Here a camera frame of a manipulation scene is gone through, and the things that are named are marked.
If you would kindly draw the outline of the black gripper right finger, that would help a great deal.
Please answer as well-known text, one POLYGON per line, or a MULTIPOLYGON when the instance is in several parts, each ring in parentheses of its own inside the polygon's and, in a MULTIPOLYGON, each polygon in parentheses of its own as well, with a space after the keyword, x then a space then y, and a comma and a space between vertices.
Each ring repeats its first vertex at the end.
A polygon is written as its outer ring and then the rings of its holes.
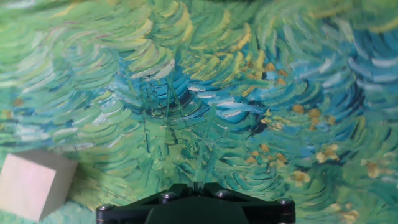
POLYGON ((222 187, 219 183, 197 182, 199 196, 215 198, 217 202, 231 202, 244 212, 249 223, 295 223, 295 202, 290 197, 265 201, 259 198, 222 187))

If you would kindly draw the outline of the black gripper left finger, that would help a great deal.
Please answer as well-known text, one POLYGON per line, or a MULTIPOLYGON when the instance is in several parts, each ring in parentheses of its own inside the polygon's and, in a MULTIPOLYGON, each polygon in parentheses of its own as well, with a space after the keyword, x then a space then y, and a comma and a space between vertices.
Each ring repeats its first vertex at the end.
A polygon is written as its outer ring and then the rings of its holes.
POLYGON ((144 223, 153 208, 195 195, 196 192, 196 182, 173 184, 167 190, 128 205, 103 204, 96 209, 96 224, 127 223, 128 220, 133 223, 144 223))

